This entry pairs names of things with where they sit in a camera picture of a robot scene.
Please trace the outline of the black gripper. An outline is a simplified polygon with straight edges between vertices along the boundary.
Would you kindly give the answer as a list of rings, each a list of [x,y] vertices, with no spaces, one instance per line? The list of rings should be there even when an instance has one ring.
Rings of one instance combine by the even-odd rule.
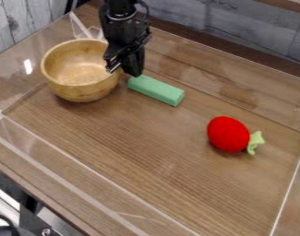
[[[140,77],[145,67],[145,45],[151,40],[149,6],[142,0],[104,0],[100,21],[108,47],[104,53],[106,70],[120,68]]]

